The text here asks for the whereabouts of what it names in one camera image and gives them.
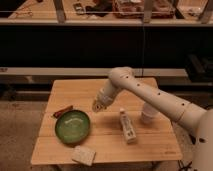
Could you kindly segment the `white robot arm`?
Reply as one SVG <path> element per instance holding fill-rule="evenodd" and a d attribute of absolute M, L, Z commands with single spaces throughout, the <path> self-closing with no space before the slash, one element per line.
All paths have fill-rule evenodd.
<path fill-rule="evenodd" d="M 92 110 L 105 110 L 122 90 L 133 93 L 196 138 L 191 171 L 213 171 L 213 109 L 206 110 L 138 81 L 130 67 L 116 67 L 109 71 L 108 80 L 98 91 Z"/>

